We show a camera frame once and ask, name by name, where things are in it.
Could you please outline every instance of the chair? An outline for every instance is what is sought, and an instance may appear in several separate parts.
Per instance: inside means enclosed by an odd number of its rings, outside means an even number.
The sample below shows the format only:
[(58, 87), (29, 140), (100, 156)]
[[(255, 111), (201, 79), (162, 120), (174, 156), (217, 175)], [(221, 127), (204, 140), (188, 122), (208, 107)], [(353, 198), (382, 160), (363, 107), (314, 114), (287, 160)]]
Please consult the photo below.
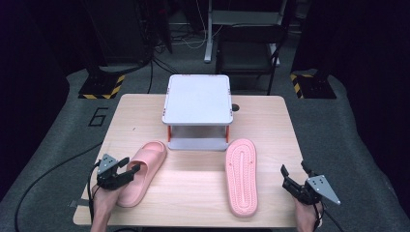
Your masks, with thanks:
[[(281, 25), (235, 24), (226, 26), (218, 37), (216, 74), (228, 76), (270, 75), (267, 95), (270, 95), (278, 62), (279, 50), (287, 38), (293, 15), (294, 0), (287, 0)], [(269, 44), (276, 44), (272, 53)]]

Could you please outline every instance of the yellow and black tape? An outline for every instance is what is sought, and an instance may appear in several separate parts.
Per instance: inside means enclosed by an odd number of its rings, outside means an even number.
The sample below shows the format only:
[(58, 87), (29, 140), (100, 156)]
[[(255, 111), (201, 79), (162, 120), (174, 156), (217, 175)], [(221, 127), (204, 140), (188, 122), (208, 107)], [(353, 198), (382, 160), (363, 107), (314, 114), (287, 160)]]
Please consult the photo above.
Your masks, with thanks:
[(301, 86), (299, 85), (298, 82), (298, 77), (299, 78), (304, 78), (304, 77), (313, 77), (311, 74), (290, 74), (290, 79), (292, 80), (293, 83), (293, 88), (295, 89), (296, 95), (298, 96), (298, 99), (304, 99), (304, 93), (302, 93)]
[(124, 75), (121, 75), (117, 83), (115, 84), (114, 89), (112, 90), (111, 94), (109, 95), (78, 95), (79, 99), (114, 99), (118, 92), (120, 91), (121, 85), (123, 84), (123, 81), (126, 77)]

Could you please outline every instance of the pink slipper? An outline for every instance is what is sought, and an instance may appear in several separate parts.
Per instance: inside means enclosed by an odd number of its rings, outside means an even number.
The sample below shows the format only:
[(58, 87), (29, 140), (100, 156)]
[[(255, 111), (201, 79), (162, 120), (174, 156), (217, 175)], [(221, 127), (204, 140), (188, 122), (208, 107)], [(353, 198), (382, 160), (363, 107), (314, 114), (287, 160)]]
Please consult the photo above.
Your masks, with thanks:
[(256, 213), (256, 150), (248, 139), (237, 139), (226, 149), (226, 180), (229, 205), (238, 218), (249, 218)]
[(140, 169), (134, 174), (126, 188), (120, 193), (117, 205), (121, 207), (136, 206), (144, 197), (145, 192), (166, 157), (166, 148), (159, 141), (151, 141), (143, 145), (127, 165), (130, 170), (140, 164)]

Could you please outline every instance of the gray carpet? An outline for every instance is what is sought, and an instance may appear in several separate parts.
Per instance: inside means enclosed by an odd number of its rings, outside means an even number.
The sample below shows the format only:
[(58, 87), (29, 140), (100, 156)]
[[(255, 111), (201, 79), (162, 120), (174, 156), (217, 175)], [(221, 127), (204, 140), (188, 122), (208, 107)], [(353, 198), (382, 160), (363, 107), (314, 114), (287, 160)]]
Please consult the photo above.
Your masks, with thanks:
[[(297, 99), (289, 71), (298, 39), (297, 35), (290, 35), (280, 52), (280, 67), (277, 69), (271, 95), (284, 97), (304, 160), (310, 163), (313, 170), (327, 176), (341, 201), (341, 205), (337, 206), (325, 200), (329, 207), (328, 211), (345, 231), (409, 231), (410, 220), (400, 208), (389, 180), (377, 168), (356, 132), (354, 116), (342, 84), (333, 77), (329, 79), (337, 95), (336, 100)], [(211, 64), (203, 62), (204, 45), (193, 49), (185, 44), (174, 44), (173, 48), (173, 54), (165, 51), (162, 54), (157, 53), (156, 57), (179, 73), (214, 73), (215, 61)], [(119, 71), (124, 68), (127, 67), (110, 67), (108, 70)], [(127, 74), (118, 96), (113, 100), (78, 99), (77, 92), (86, 79), (87, 72), (80, 71), (67, 77), (71, 91), (64, 108), (35, 155), (0, 203), (0, 231), (14, 230), (16, 205), (23, 192), (37, 178), (63, 160), (103, 141), (121, 96), (129, 93), (147, 93), (150, 72), (151, 68), (148, 65)], [(170, 75), (171, 73), (154, 64), (150, 93), (164, 94)], [(261, 79), (259, 86), (266, 87), (266, 81)], [(241, 85), (236, 79), (232, 79), (231, 82)], [(263, 91), (233, 93), (263, 95)], [(88, 127), (99, 107), (107, 108), (100, 111), (106, 115), (102, 126)], [(73, 224), (75, 208), (68, 205), (72, 200), (78, 199), (83, 192), (88, 172), (98, 152), (99, 147), (67, 162), (34, 185), (19, 210), (20, 231), (90, 229), (89, 226)], [(109, 231), (118, 228), (121, 227), (112, 226)], [(337, 231), (337, 228), (324, 216), (324, 224), (317, 231)]]

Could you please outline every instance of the black base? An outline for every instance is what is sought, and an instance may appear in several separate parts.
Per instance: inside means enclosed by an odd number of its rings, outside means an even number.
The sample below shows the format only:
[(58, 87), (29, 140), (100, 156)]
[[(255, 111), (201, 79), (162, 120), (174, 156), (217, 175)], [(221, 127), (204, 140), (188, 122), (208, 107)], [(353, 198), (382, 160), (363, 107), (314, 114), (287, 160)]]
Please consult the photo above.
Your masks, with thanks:
[(303, 99), (336, 99), (336, 95), (327, 79), (319, 79), (312, 75), (296, 75), (293, 78), (295, 90), (299, 85), (299, 98)]
[(98, 74), (89, 74), (78, 94), (111, 95), (121, 76), (121, 73), (109, 73), (103, 71)]

